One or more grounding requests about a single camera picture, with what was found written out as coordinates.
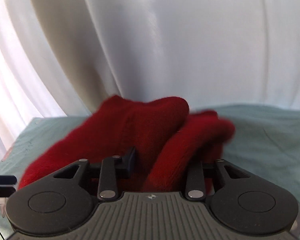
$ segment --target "white backdrop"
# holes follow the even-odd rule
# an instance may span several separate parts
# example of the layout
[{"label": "white backdrop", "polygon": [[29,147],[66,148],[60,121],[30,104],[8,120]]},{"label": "white backdrop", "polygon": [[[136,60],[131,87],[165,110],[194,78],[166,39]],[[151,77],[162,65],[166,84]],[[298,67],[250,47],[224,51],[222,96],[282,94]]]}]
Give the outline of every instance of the white backdrop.
[{"label": "white backdrop", "polygon": [[0,159],[111,94],[300,109],[300,0],[0,0]]}]

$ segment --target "red towel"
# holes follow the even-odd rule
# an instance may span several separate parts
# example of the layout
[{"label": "red towel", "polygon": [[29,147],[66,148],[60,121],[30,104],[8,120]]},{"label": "red towel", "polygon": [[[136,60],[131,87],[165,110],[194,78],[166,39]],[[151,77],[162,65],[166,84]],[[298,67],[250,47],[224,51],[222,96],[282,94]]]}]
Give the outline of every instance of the red towel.
[{"label": "red towel", "polygon": [[233,133],[233,124],[218,118],[214,111],[189,114],[182,98],[142,103],[113,96],[31,163],[19,188],[78,159],[97,163],[109,156],[122,156],[135,146],[135,170],[130,179],[119,180],[119,190],[179,190],[190,159],[196,153],[205,162],[220,158],[222,144]]}]

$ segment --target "ridged surface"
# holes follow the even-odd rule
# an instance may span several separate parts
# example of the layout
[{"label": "ridged surface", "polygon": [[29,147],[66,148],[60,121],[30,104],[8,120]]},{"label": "ridged surface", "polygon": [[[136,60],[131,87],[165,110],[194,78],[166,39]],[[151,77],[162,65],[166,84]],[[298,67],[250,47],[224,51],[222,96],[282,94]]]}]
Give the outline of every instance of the ridged surface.
[{"label": "ridged surface", "polygon": [[[10,240],[33,236],[15,233]],[[41,240],[296,240],[284,232],[276,236],[243,236],[224,228],[204,204],[183,199],[179,193],[125,193],[102,203],[80,228]]]}]

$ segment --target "teal fabric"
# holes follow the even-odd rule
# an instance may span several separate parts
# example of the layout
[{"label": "teal fabric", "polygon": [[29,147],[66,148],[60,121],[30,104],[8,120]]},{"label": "teal fabric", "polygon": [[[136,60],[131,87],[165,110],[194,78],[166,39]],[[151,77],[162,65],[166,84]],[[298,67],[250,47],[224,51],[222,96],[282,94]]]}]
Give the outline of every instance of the teal fabric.
[{"label": "teal fabric", "polygon": [[[234,139],[225,147],[224,158],[289,190],[300,201],[300,112],[266,106],[215,108],[236,126]],[[80,125],[85,117],[34,119],[22,132],[0,174],[18,178],[30,162]],[[0,230],[12,233],[0,215]]]}]

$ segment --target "red fabric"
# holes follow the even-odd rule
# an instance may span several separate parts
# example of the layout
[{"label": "red fabric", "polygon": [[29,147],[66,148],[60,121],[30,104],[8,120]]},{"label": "red fabric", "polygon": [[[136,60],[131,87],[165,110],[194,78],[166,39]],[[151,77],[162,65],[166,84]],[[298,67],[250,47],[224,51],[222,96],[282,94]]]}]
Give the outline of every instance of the red fabric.
[{"label": "red fabric", "polygon": [[135,146],[135,170],[130,179],[119,180],[119,189],[178,190],[192,156],[200,149],[206,162],[220,158],[222,144],[233,133],[232,123],[218,118],[214,111],[189,114],[188,104],[182,98],[141,103],[114,96],[31,163],[19,188],[78,159],[101,162],[112,155],[124,155]]}]

